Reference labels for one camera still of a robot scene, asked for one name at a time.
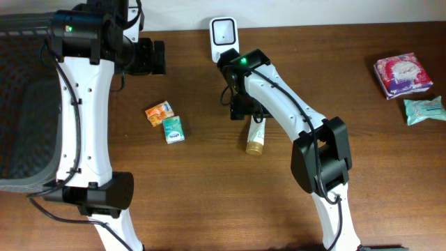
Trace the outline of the white cream tube gold cap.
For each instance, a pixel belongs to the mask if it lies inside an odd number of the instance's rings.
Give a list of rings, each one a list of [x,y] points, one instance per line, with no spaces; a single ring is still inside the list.
[[[246,153],[250,155],[261,155],[265,144],[266,119],[257,123],[254,118],[251,119],[249,132],[247,136]]]

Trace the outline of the orange tissue pack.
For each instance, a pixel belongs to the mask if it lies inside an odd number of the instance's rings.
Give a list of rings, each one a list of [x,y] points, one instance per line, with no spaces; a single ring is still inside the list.
[[[144,111],[148,121],[153,127],[156,127],[162,123],[163,120],[174,116],[174,111],[167,101],[151,107]]]

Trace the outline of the small teal tissue pack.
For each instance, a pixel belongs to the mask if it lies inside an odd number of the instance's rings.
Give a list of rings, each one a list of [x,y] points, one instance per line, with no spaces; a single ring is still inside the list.
[[[179,116],[167,118],[162,122],[165,139],[168,144],[185,140],[182,123]]]

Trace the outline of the mint green wipes pack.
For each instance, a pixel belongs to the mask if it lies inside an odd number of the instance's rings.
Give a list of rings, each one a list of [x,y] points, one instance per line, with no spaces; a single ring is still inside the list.
[[[406,108],[407,125],[411,126],[426,119],[445,121],[445,107],[442,97],[433,100],[407,100],[403,101]]]

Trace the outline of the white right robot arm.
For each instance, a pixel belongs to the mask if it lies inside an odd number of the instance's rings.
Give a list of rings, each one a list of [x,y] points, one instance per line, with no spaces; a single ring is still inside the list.
[[[324,248],[360,250],[347,197],[352,159],[346,124],[306,104],[261,50],[241,55],[229,49],[220,54],[217,68],[231,93],[231,119],[274,118],[291,140],[291,173],[314,200]]]

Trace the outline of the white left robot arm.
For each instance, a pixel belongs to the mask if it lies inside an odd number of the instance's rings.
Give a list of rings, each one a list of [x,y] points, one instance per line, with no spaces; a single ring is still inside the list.
[[[39,197],[78,208],[107,250],[143,250],[130,217],[134,178],[112,169],[108,108],[114,75],[163,75],[162,41],[140,38],[141,5],[87,1],[55,12],[45,47],[61,88],[61,156]]]

